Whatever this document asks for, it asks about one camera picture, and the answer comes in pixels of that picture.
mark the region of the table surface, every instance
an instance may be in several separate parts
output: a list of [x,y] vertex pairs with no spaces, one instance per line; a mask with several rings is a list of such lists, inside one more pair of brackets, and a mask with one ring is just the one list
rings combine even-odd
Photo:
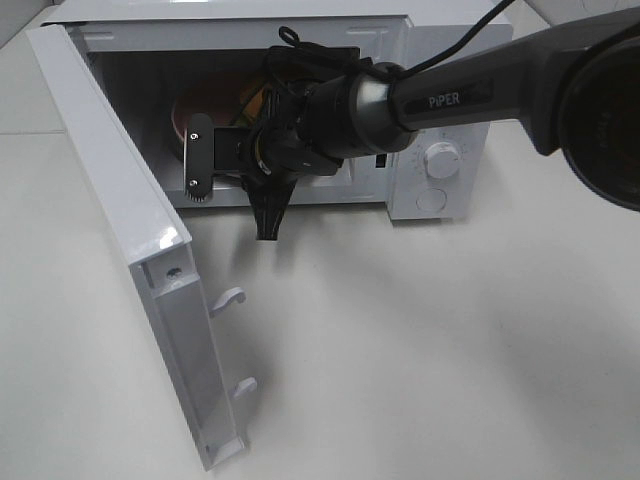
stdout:
[[0,50],[0,478],[625,479],[640,469],[640,218],[495,124],[464,221],[185,214],[251,447],[204,472],[24,35]]

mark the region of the black robotic arm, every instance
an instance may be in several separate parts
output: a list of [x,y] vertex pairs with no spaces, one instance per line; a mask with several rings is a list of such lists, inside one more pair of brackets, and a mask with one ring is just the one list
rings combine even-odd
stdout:
[[425,128],[514,118],[536,150],[640,210],[640,8],[567,23],[392,82],[316,87],[307,138],[338,158],[400,151]]
[[[211,138],[204,149],[186,144],[187,193],[202,198],[212,175],[238,174],[259,239],[277,238],[302,175],[332,175],[344,159],[402,151],[421,129],[507,118],[520,120],[540,154],[562,148],[589,188],[640,211],[640,8],[553,27],[440,66],[427,61],[426,70],[336,55],[287,27],[280,36],[290,47],[271,50],[285,61],[317,62],[345,74],[287,84],[273,74],[267,55],[273,89],[260,121],[214,134],[211,122],[194,116],[185,135],[207,131]],[[204,173],[193,178],[205,182],[191,180],[190,170],[198,169]]]

